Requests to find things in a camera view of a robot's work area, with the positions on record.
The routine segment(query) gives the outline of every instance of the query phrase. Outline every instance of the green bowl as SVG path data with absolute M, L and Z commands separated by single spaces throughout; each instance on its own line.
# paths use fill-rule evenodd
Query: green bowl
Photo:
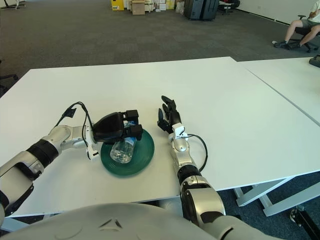
M 119 176 L 129 176 L 140 172 L 150 163 L 155 152 L 154 140 L 146 130 L 143 130 L 141 140 L 136 141 L 132 159 L 128 163 L 120 163 L 110 157 L 112 146 L 102 145 L 101 162 L 110 173 Z

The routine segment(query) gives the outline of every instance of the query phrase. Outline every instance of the white tabletop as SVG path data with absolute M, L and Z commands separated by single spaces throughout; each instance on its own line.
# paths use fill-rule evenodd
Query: white tabletop
M 320 68 L 310 57 L 244 61 L 241 64 L 320 126 Z
M 140 174 L 111 175 L 84 149 L 66 150 L 35 182 L 17 216 L 179 194 L 168 134 L 157 126 L 161 95 L 173 98 L 190 134 L 208 147 L 203 170 L 216 190 L 320 170 L 320 127 L 230 57 L 32 69 L 0 99 L 0 165 L 49 133 L 62 112 L 83 101 L 91 119 L 138 109 L 154 157 Z M 62 124 L 82 125 L 84 114 Z M 204 149 L 190 138 L 198 165 Z

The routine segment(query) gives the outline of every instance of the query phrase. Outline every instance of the cardboard box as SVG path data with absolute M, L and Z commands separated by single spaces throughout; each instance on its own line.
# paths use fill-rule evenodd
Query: cardboard box
M 165 11 L 167 9 L 166 7 L 167 7 L 167 5 L 165 3 L 159 3 L 159 9 L 161 11 Z
M 145 0 L 132 0 L 132 15 L 145 15 Z
M 124 0 L 111 0 L 112 11 L 123 11 L 124 8 Z
M 128 0 L 127 5 L 126 5 L 126 9 L 131 10 L 131 0 Z

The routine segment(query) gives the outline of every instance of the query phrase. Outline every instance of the black wire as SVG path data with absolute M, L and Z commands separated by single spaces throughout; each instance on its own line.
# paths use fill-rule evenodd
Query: black wire
M 87 121 L 87 115 L 85 115 L 85 118 L 84 118 L 84 123 L 83 123 L 83 125 L 82 125 L 82 130 L 81 130 L 81 136 L 82 136 L 82 140 L 83 140 L 84 143 L 85 143 L 85 146 L 88 147 L 88 143 L 87 143 L 87 141 L 85 140 L 85 136 L 84 136 L 84 128 L 85 128 L 86 121 Z
M 93 129 L 93 124 L 92 124 L 92 122 L 91 122 L 91 119 L 90 119 L 88 110 L 87 110 L 87 108 L 86 108 L 86 106 L 85 106 L 85 104 L 84 104 L 83 102 L 77 101 L 77 102 L 75 102 L 74 104 L 72 104 L 71 106 L 69 106 L 69 107 L 64 111 L 64 113 L 62 114 L 61 118 L 59 119 L 59 121 L 57 122 L 57 124 L 55 125 L 55 127 L 59 125 L 59 123 L 66 117 L 68 111 L 69 111 L 70 109 L 72 109 L 75 105 L 80 105 L 80 106 L 82 107 L 83 111 L 85 112 L 85 118 L 84 118 L 84 122 L 83 122 L 83 125 L 82 125 L 81 136 L 82 136 L 82 140 L 84 141 L 85 146 L 88 148 L 88 143 L 87 143 L 87 141 L 85 140 L 85 136 L 84 136 L 84 129 L 85 129 L 85 125 L 86 125 L 87 118 L 88 118 L 88 120 L 89 120 L 91 129 Z M 88 151 L 87 151 L 86 155 L 87 155 L 88 159 L 90 159 L 90 157 L 89 157 L 89 152 L 88 152 Z
M 203 162 L 202 166 L 199 168 L 199 171 L 201 172 L 201 171 L 205 168 L 205 166 L 206 166 L 206 164 L 207 164 L 207 160 L 208 160 L 208 149 L 207 149 L 207 145 L 206 145 L 205 141 L 204 141 L 200 136 L 195 135 L 195 134 L 188 134 L 188 136 L 184 136 L 184 137 L 182 137 L 182 138 L 183 138 L 183 139 L 186 139 L 186 138 L 191 138 L 191 137 L 196 137 L 196 138 L 198 138 L 198 139 L 202 142 L 202 144 L 203 144 L 203 146 L 204 146 L 204 149 L 205 149 L 205 159 L 204 159 L 204 162 Z
M 59 119 L 59 121 L 57 122 L 57 124 L 55 125 L 55 127 L 58 126 L 59 123 L 66 117 L 66 113 L 68 112 L 68 110 L 72 109 L 75 105 L 80 105 L 80 106 L 82 107 L 83 111 L 85 112 L 86 117 L 87 117 L 88 120 L 89 120 L 91 129 L 93 129 L 93 124 L 92 124 L 92 122 L 91 122 L 91 118 L 90 118 L 90 116 L 89 116 L 88 110 L 87 110 L 85 104 L 84 104 L 83 102 L 81 102 L 81 101 L 77 101 L 77 102 L 75 102 L 74 104 L 72 104 L 71 106 L 69 106 L 69 107 L 64 111 L 64 113 L 62 114 L 61 118 Z

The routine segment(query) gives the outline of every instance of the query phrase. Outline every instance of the clear plastic bottle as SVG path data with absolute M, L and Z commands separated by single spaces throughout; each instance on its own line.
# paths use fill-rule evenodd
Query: clear plastic bottle
M 128 121 L 124 127 L 135 125 L 133 121 Z M 118 163 L 127 164 L 131 161 L 137 139 L 126 137 L 124 141 L 117 141 L 110 151 L 110 157 Z

